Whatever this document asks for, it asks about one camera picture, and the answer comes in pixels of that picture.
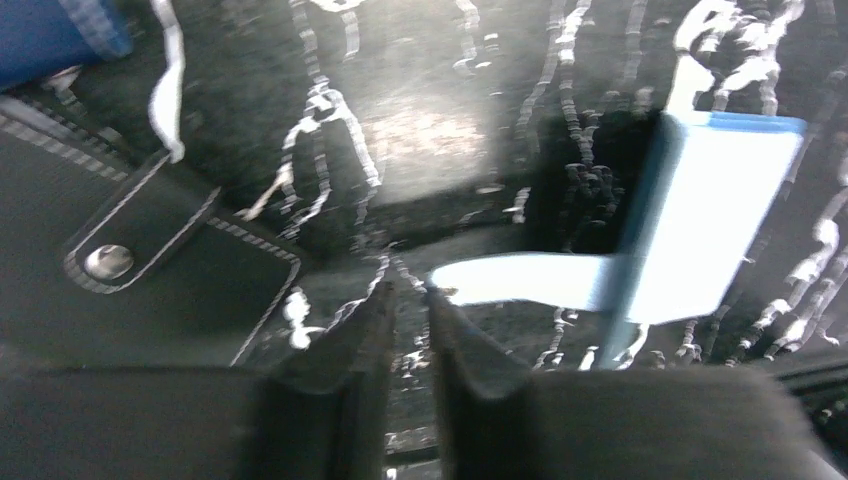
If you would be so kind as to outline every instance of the black marble surface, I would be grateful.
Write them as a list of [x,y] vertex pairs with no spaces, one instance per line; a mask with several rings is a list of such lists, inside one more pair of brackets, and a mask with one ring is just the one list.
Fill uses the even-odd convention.
[[[84,70],[72,91],[91,115],[152,152],[160,143],[148,124],[147,99],[165,66],[161,30],[146,1],[117,3],[129,19],[135,52]],[[375,276],[398,280],[397,374],[387,437],[395,449],[434,441],[419,279],[440,264],[489,253],[568,247],[611,251],[614,221],[607,218],[594,230],[581,222],[597,219],[593,216],[601,207],[626,208],[626,194],[642,160],[640,145],[650,138],[650,110],[663,108],[673,87],[686,88],[673,82],[678,62],[673,42],[687,12],[699,4],[174,3],[187,57],[182,117],[186,162],[225,186],[231,206],[249,208],[271,185],[285,153],[281,147],[303,118],[316,82],[326,81],[332,89],[325,98],[337,94],[344,99],[334,110],[315,113],[320,133],[301,133],[287,150],[299,197],[291,211],[282,211],[286,197],[277,192],[254,221],[281,234],[291,232],[329,182],[332,191],[320,213],[291,236],[319,260],[319,268],[299,285],[311,304],[309,326],[328,327],[343,319],[352,308],[348,302],[366,295]],[[798,4],[735,3],[740,15],[759,15],[743,18],[739,28],[752,18],[765,25]],[[848,11],[835,0],[800,4],[803,15],[788,24],[777,49],[777,113],[807,120],[818,135],[811,137],[791,195],[775,206],[763,227],[757,245],[765,248],[755,263],[743,265],[731,291],[742,292],[741,297],[721,320],[712,355],[704,356],[704,362],[761,357],[796,319],[780,316],[760,342],[740,355],[737,346],[749,327],[769,302],[785,295],[787,274],[821,248],[811,236],[813,225],[846,185],[838,176],[848,148],[848,114],[840,103],[845,73],[839,69],[848,58]],[[750,53],[739,28],[725,35],[711,55],[698,53],[705,35],[689,46],[717,82]],[[574,35],[573,44],[568,38],[556,42],[563,31]],[[476,56],[469,53],[471,45]],[[733,93],[727,110],[761,113],[760,83]],[[696,108],[714,108],[715,97],[704,94]],[[593,122],[599,122],[594,135]],[[580,149],[587,139],[594,141],[589,149],[595,163],[611,168],[609,186],[620,190],[574,200],[575,206],[568,201],[574,179],[563,178],[562,172],[567,164],[587,161],[587,151]],[[380,185],[373,182],[375,175]],[[523,210],[528,189],[531,198]],[[721,195],[721,185],[716,185],[716,195]],[[561,215],[563,211],[571,216]],[[842,222],[841,217],[835,220]],[[842,274],[838,267],[836,277]],[[810,295],[816,288],[804,302],[815,301]],[[820,324],[832,322],[828,335],[843,342],[848,340],[841,320],[848,311],[846,300],[837,295]],[[469,308],[468,315],[515,355],[540,367],[576,368],[599,340],[591,313],[579,313],[562,334],[555,330],[555,310],[548,306],[508,303]],[[277,333],[262,340],[250,363],[269,365],[290,348],[290,325],[282,315],[274,321]],[[669,365],[691,361],[675,359],[675,352],[683,343],[706,348],[712,326],[718,324],[706,318],[654,328],[637,365],[658,365],[660,355],[653,352],[661,352]],[[689,342],[684,340],[687,325],[694,329]],[[834,348],[823,338],[813,336],[804,348]]]

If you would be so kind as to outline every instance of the black wallet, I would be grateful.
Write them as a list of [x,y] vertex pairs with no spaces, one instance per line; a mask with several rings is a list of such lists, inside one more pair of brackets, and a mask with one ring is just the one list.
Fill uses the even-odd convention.
[[304,254],[166,155],[136,169],[102,131],[6,100],[0,339],[68,365],[238,364]]

